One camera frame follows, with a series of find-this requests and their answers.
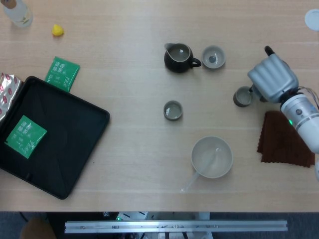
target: teapot handle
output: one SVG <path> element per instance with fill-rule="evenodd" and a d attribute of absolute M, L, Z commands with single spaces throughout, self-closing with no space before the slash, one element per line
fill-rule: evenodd
<path fill-rule="evenodd" d="M 201 66 L 200 60 L 193 57 L 191 60 L 190 67 L 193 68 L 193 67 L 198 67 L 198 66 Z"/>

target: teapot spout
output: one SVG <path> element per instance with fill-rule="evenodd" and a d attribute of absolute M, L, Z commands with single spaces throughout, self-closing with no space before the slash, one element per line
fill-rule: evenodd
<path fill-rule="evenodd" d="M 168 51 L 173 45 L 175 45 L 175 44 L 174 43 L 166 43 L 164 45 L 164 48 L 165 48 L 166 51 Z"/>

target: floor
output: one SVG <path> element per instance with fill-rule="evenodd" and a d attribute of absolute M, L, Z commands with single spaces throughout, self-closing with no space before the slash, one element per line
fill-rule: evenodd
<path fill-rule="evenodd" d="M 23 213 L 26 219 L 43 213 Z M 214 239 L 318 239 L 319 213 L 211 213 L 212 220 L 287 220 L 288 232 L 277 233 L 218 233 Z M 0 212 L 0 239 L 18 239 L 25 220 L 19 213 Z"/>

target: silver foil packet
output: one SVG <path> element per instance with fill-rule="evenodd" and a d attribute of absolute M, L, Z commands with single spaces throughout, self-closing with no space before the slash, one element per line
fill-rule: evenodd
<path fill-rule="evenodd" d="M 1 73 L 0 78 L 0 123 L 10 109 L 22 81 L 15 75 Z"/>

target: yellow lemon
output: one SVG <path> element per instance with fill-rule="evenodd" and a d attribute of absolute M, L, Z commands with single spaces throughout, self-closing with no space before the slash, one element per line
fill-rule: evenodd
<path fill-rule="evenodd" d="M 54 36 L 61 36 L 64 33 L 64 30 L 61 26 L 54 24 L 52 27 L 52 34 Z"/>

